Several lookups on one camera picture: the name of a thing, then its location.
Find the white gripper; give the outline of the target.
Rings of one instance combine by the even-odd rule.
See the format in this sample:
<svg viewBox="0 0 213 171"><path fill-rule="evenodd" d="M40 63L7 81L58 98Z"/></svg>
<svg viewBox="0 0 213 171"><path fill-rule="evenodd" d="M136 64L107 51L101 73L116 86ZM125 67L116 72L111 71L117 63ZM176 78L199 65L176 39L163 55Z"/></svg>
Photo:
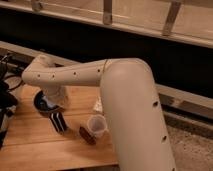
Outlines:
<svg viewBox="0 0 213 171"><path fill-rule="evenodd" d="M50 102L62 108L69 107L69 97L67 94L67 90L64 86L49 87L44 91L44 94Z"/></svg>

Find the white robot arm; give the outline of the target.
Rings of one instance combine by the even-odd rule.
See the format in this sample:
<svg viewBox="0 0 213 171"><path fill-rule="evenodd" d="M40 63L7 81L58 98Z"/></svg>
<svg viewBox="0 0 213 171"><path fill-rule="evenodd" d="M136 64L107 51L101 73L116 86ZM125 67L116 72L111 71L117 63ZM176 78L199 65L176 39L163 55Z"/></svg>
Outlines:
<svg viewBox="0 0 213 171"><path fill-rule="evenodd" d="M160 99L149 65L138 58L104 59L57 67L37 56L23 81L51 102L66 103L65 87L98 86L121 171L177 171Z"/></svg>

